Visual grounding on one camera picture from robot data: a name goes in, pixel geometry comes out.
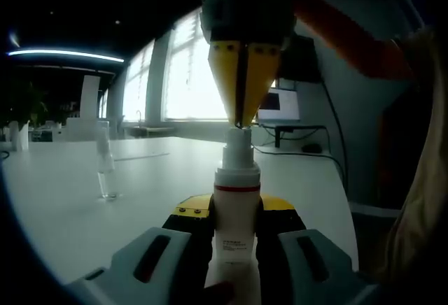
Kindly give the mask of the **person's left hand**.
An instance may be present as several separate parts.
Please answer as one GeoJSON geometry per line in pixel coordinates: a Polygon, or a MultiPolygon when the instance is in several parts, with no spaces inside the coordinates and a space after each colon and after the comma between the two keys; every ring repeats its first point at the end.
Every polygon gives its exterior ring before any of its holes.
{"type": "Polygon", "coordinates": [[[235,297],[235,290],[230,282],[224,281],[203,289],[205,304],[226,305],[235,297]]]}

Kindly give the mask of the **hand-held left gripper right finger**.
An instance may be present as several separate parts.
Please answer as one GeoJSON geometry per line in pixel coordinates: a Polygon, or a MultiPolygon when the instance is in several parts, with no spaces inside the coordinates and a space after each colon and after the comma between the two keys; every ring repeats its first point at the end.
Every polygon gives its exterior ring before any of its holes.
{"type": "Polygon", "coordinates": [[[262,195],[257,210],[262,304],[376,304],[380,286],[342,249],[307,229],[292,204],[262,195]]]}

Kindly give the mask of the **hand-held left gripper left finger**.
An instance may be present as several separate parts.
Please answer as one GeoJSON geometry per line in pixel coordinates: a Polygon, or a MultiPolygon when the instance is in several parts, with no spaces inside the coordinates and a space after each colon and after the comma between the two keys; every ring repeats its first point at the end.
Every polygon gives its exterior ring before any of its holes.
{"type": "Polygon", "coordinates": [[[66,289],[81,304],[194,303],[212,258],[213,209],[210,194],[188,197],[163,226],[151,227],[113,254],[110,267],[66,289]]]}

